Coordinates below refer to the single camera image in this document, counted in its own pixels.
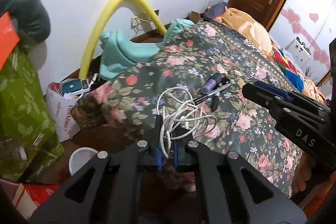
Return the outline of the person's right hand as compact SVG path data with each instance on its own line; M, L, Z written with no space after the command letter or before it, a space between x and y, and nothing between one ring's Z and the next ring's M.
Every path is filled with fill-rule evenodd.
M311 167L309 165L309 156L303 152L299 164L295 168L293 180L291 182L292 193L296 194L304 191L310 178Z

